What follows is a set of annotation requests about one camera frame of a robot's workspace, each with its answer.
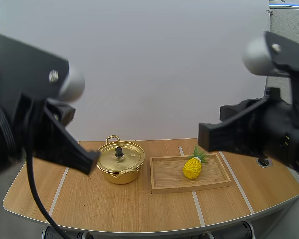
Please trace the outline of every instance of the table edge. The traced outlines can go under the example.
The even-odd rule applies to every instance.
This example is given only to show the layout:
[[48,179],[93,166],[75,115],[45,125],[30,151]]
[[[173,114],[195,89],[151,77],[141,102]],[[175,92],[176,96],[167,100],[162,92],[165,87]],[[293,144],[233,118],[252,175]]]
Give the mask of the table edge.
[[[199,227],[195,227],[195,228],[186,228],[186,229],[178,229],[178,230],[170,230],[170,231],[160,231],[160,232],[108,232],[108,231],[95,231],[95,230],[89,230],[89,229],[82,229],[82,228],[72,228],[72,227],[67,227],[67,226],[63,226],[63,225],[59,225],[61,228],[63,229],[71,229],[71,230],[81,230],[81,231],[89,231],[89,232],[94,232],[97,233],[98,235],[104,235],[104,236],[116,236],[116,237],[140,237],[140,236],[144,236],[144,237],[150,237],[150,236],[169,236],[169,235],[175,235],[175,234],[191,234],[194,232],[200,232],[202,230],[206,231],[215,227],[221,227],[221,226],[226,226],[228,224],[232,224],[238,221],[245,221],[248,219],[252,219],[252,218],[256,218],[259,216],[264,216],[273,212],[278,211],[279,209],[283,208],[285,205],[289,204],[289,203],[293,203],[295,200],[297,200],[299,198],[299,194],[286,200],[283,201],[281,203],[278,203],[272,207],[266,208],[264,210],[261,210],[259,212],[256,213],[251,213],[249,215],[243,216],[243,217],[239,217],[239,218],[235,218],[235,219],[231,219],[225,222],[221,222],[221,223],[215,223],[215,224],[210,224],[210,225],[206,225],[206,226],[199,226]],[[18,217],[21,218],[26,218],[29,221],[35,222],[35,223],[40,223],[40,224],[44,224],[44,225],[49,225],[48,222],[44,222],[44,221],[40,221],[34,218],[29,218],[27,216],[12,212],[7,210],[5,207],[4,209]]]

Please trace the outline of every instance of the pot lid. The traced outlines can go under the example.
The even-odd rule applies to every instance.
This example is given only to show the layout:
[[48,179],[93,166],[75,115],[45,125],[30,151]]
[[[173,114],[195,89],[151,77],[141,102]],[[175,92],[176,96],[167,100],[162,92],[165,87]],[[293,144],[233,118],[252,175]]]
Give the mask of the pot lid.
[[[118,141],[108,143],[109,138],[115,137]],[[97,166],[110,173],[119,173],[129,168],[139,168],[144,162],[144,151],[138,145],[120,141],[117,136],[107,138],[106,145],[99,149],[101,156]]]

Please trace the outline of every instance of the lid knob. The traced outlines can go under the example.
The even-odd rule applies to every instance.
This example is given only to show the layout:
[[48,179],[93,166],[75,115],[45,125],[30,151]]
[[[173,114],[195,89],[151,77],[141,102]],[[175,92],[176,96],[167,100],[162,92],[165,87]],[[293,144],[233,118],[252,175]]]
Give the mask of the lid knob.
[[117,147],[117,148],[115,148],[115,157],[117,157],[117,158],[121,158],[121,157],[123,157],[123,152],[122,152],[122,148],[120,148],[120,147]]

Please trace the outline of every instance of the wooden tray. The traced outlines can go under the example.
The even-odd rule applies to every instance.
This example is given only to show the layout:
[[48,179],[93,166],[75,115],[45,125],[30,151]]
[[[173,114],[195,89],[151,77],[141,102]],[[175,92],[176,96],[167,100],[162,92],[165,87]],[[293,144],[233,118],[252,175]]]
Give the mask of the wooden tray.
[[207,154],[200,175],[188,179],[183,167],[190,156],[150,158],[151,193],[191,192],[227,187],[231,180],[217,153]]

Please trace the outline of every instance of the screw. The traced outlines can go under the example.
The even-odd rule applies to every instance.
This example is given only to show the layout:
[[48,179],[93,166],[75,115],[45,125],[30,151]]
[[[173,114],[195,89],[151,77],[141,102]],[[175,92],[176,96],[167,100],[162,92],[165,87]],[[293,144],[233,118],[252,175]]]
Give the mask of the screw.
[[271,45],[271,48],[272,48],[275,52],[277,52],[277,53],[280,53],[280,52],[281,52],[281,48],[280,48],[280,46],[279,46],[278,44],[272,44],[272,45]]
[[266,12],[269,13],[269,16],[272,16],[274,14],[274,12],[271,10],[267,10]]
[[59,73],[56,70],[52,70],[49,74],[50,82],[56,82],[59,80]]

